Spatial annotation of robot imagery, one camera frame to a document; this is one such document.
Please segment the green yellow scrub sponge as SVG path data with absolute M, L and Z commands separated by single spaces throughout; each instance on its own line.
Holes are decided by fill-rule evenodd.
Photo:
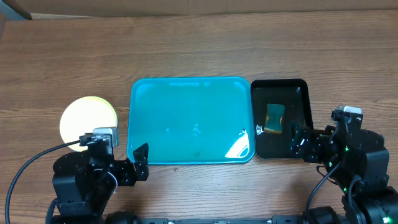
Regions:
M 268 104 L 264 131 L 267 133 L 281 134 L 285 106 L 280 104 Z

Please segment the black water tray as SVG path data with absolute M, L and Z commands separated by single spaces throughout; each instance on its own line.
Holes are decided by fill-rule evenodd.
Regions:
M 261 159 L 290 159 L 290 122 L 313 128 L 308 85 L 305 80 L 254 80 L 251 83 L 256 156 Z M 268 104 L 285 106 L 281 134 L 264 131 Z

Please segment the green rimmed plate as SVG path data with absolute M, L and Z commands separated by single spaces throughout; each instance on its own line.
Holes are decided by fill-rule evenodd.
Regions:
M 96 128 L 118 126 L 116 111 L 109 102 L 97 96 L 85 96 L 71 103 L 60 119 L 60 135 L 64 143 L 76 141 Z

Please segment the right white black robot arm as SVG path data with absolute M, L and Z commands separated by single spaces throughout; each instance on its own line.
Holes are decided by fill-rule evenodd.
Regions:
M 360 118 L 316 130 L 290 125 L 290 150 L 305 162 L 323 164 L 343 191 L 344 218 L 327 208 L 305 209 L 309 223 L 397 223 L 397 191 L 389 186 L 389 152 L 379 134 L 361 129 Z

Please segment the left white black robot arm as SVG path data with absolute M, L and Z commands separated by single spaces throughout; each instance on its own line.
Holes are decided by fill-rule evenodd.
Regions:
M 114 212 L 103 217 L 112 194 L 118 187 L 132 187 L 149 176 L 149 145 L 133 151 L 134 162 L 117 161 L 113 156 L 100 157 L 96 162 L 90 154 L 99 147 L 71 152 L 53 165 L 52 184 L 56 199 L 46 214 L 46 223 L 140 223 L 133 212 Z

